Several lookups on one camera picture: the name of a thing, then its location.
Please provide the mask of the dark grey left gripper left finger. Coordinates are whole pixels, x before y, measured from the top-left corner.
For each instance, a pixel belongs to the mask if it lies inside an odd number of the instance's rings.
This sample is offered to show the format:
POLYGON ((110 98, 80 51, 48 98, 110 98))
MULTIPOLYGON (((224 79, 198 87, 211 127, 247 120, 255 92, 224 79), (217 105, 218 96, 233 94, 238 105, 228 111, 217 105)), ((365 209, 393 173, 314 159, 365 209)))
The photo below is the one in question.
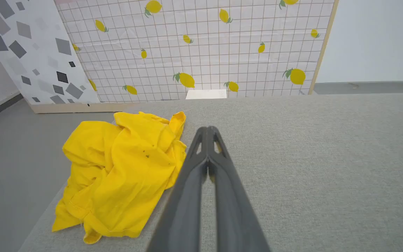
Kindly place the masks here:
POLYGON ((197 130, 170 193, 149 252, 200 251, 200 208, 207 177, 207 127, 197 130))

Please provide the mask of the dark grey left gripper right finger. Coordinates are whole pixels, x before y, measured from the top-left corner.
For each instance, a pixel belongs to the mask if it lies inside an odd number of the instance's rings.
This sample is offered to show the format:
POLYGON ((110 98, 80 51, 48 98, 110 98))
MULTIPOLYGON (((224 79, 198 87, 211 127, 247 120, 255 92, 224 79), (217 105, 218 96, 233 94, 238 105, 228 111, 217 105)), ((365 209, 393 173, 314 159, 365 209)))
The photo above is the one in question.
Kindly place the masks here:
POLYGON ((269 252, 256 213, 218 128, 208 127, 208 173, 215 184, 217 250, 269 252))

